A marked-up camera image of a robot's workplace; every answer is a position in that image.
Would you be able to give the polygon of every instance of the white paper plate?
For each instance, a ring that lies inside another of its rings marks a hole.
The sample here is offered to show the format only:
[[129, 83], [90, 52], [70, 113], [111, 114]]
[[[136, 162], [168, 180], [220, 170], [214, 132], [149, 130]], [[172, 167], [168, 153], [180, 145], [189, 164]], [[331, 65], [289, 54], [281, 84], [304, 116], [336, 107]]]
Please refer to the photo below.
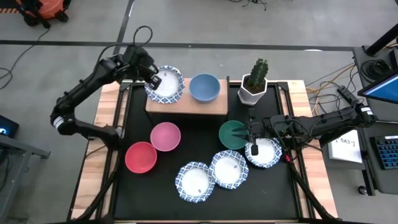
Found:
[[204, 202], [213, 192], [215, 179], [208, 166], [202, 162], [190, 162], [180, 169], [175, 186], [180, 197], [188, 202]]
[[253, 163], [255, 166], [270, 168], [275, 165], [282, 155], [282, 147], [279, 144], [279, 141], [274, 139], [266, 139], [260, 138], [256, 139], [256, 144], [259, 148], [259, 154], [256, 156], [252, 156], [251, 154], [251, 146], [253, 145], [251, 142], [246, 143], [244, 153], [248, 161]]
[[159, 67], [157, 76], [162, 79], [162, 82], [156, 90], [149, 88], [148, 83], [145, 84], [145, 92], [151, 100], [157, 103], [175, 103], [181, 99], [185, 82], [178, 69], [163, 65]]
[[240, 153], [226, 150], [214, 155], [210, 172], [220, 187], [233, 190], [247, 179], [249, 168]]

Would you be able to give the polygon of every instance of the white pot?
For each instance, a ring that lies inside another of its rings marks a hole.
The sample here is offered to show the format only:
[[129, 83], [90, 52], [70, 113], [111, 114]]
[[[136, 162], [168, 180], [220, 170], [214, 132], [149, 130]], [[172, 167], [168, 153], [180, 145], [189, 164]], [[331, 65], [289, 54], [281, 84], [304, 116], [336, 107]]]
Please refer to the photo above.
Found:
[[264, 91], [262, 91], [260, 93], [252, 94], [251, 92], [249, 92], [247, 89], [245, 89], [243, 87], [244, 79], [248, 75], [250, 75], [250, 74], [244, 75], [242, 77], [242, 83], [241, 83], [241, 87], [238, 91], [238, 96], [239, 96], [239, 99], [241, 100], [242, 104], [254, 106], [260, 100], [260, 98], [266, 93], [268, 80], [266, 78], [264, 78], [264, 80], [266, 81], [266, 86], [264, 88]]

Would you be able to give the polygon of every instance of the potted cactus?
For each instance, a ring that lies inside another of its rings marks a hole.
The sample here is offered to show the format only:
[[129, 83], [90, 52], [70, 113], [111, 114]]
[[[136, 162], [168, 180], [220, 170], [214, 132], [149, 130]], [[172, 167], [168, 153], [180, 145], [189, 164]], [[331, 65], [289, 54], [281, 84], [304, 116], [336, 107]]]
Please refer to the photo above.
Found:
[[266, 79], [267, 72], [267, 60], [259, 58], [251, 73], [242, 77], [242, 84], [238, 91], [241, 103], [253, 106], [266, 93], [268, 82]]

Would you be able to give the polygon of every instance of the pink bowl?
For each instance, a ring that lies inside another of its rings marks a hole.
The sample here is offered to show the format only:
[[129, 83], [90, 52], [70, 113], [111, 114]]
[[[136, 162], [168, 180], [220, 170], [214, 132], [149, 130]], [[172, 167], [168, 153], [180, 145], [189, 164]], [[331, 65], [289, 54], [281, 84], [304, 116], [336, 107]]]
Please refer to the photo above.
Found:
[[162, 152], [169, 152], [175, 149], [180, 140], [180, 129], [170, 122], [158, 124], [150, 133], [150, 142], [157, 150]]
[[155, 166], [156, 159], [157, 153], [151, 144], [148, 142], [137, 142], [127, 150], [124, 161], [131, 172], [143, 174]]

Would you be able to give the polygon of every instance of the keyboard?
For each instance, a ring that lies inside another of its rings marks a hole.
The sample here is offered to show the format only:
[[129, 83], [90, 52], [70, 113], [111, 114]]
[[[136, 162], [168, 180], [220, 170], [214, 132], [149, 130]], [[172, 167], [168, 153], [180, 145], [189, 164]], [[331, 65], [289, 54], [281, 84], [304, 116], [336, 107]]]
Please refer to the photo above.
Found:
[[382, 169], [398, 169], [398, 136], [371, 138]]

